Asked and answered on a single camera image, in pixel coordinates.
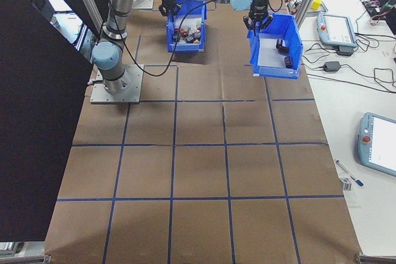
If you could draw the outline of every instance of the pen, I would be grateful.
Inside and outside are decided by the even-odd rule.
[[[342,170],[344,170],[347,174],[349,174],[351,179],[353,179],[354,182],[357,183],[360,187],[364,186],[361,180],[357,179],[349,170],[347,170],[347,168],[340,162],[340,160],[337,160],[335,164],[337,164]]]

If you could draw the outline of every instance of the metal base plate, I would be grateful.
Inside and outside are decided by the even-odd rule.
[[[153,9],[154,0],[134,0],[132,9]]]
[[[132,77],[132,82],[123,91],[112,95],[108,93],[102,83],[96,83],[93,86],[91,95],[91,104],[116,104],[116,103],[134,103],[139,104],[140,92],[142,90],[143,72],[136,65],[126,65],[126,71]],[[96,80],[102,80],[102,76],[98,71]]]

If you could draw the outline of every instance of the power adapter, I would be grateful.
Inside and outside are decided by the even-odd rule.
[[[326,72],[337,72],[341,68],[341,64],[338,61],[328,61],[323,65],[323,70]]]

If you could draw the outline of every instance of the floor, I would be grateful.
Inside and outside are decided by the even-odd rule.
[[[355,262],[303,67],[298,80],[253,77],[245,12],[208,9],[205,51],[145,75],[141,104],[91,105],[87,89],[45,241],[53,263]],[[129,19],[151,72],[170,56],[165,22],[156,9]]]

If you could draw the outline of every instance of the yellow object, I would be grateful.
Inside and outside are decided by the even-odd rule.
[[[318,10],[322,4],[321,0],[314,0],[311,4],[311,9]]]

